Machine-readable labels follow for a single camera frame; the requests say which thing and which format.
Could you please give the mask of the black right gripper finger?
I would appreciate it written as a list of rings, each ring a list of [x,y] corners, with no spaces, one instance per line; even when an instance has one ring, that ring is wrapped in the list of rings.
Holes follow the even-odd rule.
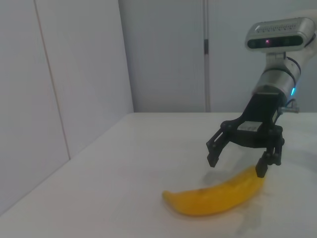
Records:
[[[222,123],[220,129],[211,137],[206,143],[208,149],[207,160],[209,166],[214,168],[218,163],[220,154],[229,142],[232,142],[233,138],[233,124]]]
[[[259,161],[256,164],[256,173],[259,178],[264,178],[270,165],[281,165],[282,146],[284,138],[279,137],[269,142],[266,151],[263,152]]]

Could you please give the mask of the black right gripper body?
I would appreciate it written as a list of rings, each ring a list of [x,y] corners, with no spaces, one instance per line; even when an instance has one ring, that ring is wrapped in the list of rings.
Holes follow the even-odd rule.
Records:
[[[248,148],[281,150],[283,129],[275,123],[282,103],[280,93],[256,93],[237,119],[221,124],[222,140]]]

